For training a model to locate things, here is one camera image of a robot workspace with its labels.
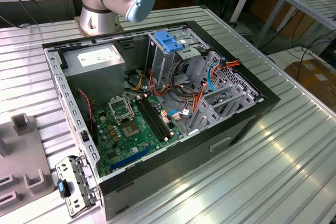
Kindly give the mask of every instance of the green circuit board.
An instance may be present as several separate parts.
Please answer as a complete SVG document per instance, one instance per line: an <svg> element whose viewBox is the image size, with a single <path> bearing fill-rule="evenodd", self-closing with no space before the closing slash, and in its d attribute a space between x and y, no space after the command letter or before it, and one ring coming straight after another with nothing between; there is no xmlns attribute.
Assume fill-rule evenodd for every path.
<svg viewBox="0 0 336 224"><path fill-rule="evenodd" d="M151 96L147 100L153 107L155 106L157 115L163 122L160 114L163 107L158 99ZM151 154L183 137L175 124L171 123L169 127L163 122L172 136L167 141L159 141L141 114L135 100L131 100L130 105L134 112L134 120L126 120L119 125L115 122L109 106L93 114L97 122L98 145L96 147L100 155L97 170L100 177L112 173L111 165L113 164L125 161L125 159L132 158L135 154L141 154L141 152L146 152L146 155ZM124 104L116 103L113 109L124 113Z"/></svg>

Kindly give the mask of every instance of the yellow wire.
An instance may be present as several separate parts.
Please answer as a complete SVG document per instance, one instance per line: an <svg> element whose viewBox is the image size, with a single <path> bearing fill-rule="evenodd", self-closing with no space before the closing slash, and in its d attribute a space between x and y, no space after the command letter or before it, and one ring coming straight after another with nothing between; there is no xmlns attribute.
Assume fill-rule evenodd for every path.
<svg viewBox="0 0 336 224"><path fill-rule="evenodd" d="M132 89L132 90L134 90L134 91L138 90L140 88L140 86L141 86L141 82L142 82L142 75L140 75L140 80L139 80L138 85L134 89Z"/></svg>

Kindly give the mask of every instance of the red cable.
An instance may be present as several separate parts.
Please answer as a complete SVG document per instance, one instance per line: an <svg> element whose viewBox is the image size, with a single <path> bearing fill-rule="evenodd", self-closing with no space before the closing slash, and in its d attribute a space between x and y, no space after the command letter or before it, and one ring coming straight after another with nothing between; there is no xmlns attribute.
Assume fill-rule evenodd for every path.
<svg viewBox="0 0 336 224"><path fill-rule="evenodd" d="M93 130L93 120L92 120L92 110L91 110L91 104L90 104L90 99L88 98L88 96L81 90L77 90L79 93L81 93L85 99L86 102L88 103L89 106L89 112L90 112L90 123L91 123L91 134L92 134L92 130Z"/></svg>

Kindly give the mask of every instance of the metal bracket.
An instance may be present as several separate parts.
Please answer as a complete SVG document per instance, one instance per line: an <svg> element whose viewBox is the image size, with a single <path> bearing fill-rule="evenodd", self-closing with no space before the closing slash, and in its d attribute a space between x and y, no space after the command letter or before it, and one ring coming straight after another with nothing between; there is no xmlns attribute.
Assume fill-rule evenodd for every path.
<svg viewBox="0 0 336 224"><path fill-rule="evenodd" d="M84 156L66 157L56 165L56 172L70 190L70 196L65 200L70 217L88 210L100 199L92 169Z"/></svg>

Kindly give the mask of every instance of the ram slot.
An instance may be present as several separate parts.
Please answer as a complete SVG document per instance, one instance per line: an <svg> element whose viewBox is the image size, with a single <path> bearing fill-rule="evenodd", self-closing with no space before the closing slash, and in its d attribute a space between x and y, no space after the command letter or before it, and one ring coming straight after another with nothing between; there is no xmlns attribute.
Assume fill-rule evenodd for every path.
<svg viewBox="0 0 336 224"><path fill-rule="evenodd" d="M136 105L160 142L165 141L166 137L171 137L168 129L163 124L156 111L152 108L148 101L140 100L136 102Z"/></svg>

